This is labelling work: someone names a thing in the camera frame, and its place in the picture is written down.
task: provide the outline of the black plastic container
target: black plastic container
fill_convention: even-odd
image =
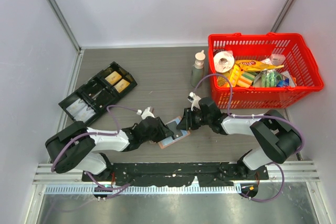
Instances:
[[[121,76],[121,79],[111,85],[105,78],[114,71]],[[130,84],[119,93],[114,86],[122,79]],[[131,74],[113,62],[58,105],[74,122],[84,121],[88,126],[106,112],[108,105],[119,102],[137,85]]]

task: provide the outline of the red basket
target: red basket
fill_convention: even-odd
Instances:
[[[263,60],[271,54],[286,56],[282,71],[296,78],[297,87],[233,88],[232,109],[286,108],[313,91],[323,89],[318,66],[300,34],[242,35],[212,34],[209,43],[209,73],[215,73],[214,50],[232,50],[236,60]],[[212,98],[220,109],[227,107],[229,88],[219,87],[217,77],[210,77]]]

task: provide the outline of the gray bottle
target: gray bottle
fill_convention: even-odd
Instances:
[[[203,78],[204,76],[204,59],[205,59],[205,54],[204,50],[202,52],[198,52],[195,54],[195,63],[193,65],[193,69],[191,71],[191,85],[193,87],[196,87],[198,82]]]

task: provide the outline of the black tray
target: black tray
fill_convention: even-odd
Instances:
[[[125,79],[130,83],[120,93],[114,88],[113,85],[105,80],[105,77],[107,77],[114,71],[121,75],[121,79]],[[69,112],[67,108],[69,108],[69,106],[76,102],[78,99],[81,99],[82,106],[87,106],[88,108],[93,109],[95,112],[93,116],[84,121],[84,124],[86,126],[89,126],[92,122],[94,122],[97,118],[101,117],[106,112],[106,107],[108,105],[116,104],[117,102],[119,102],[120,99],[122,99],[137,85],[137,82],[130,73],[120,67],[117,63],[112,62],[107,68],[101,70],[87,83],[80,86],[74,93],[66,97],[58,105],[75,122],[75,117],[76,115],[78,115],[78,113],[71,114],[71,112]]]

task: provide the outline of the white backdrop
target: white backdrop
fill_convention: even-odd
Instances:
[[[56,0],[84,47],[207,43],[267,33],[286,0]]]
[[[0,0],[1,223],[23,223],[76,52],[46,0]]]
[[[336,214],[335,13],[335,0],[296,0],[279,29],[303,35],[324,80],[321,92],[294,104],[288,113],[307,138],[302,152],[304,157],[314,160],[334,211],[333,218]]]

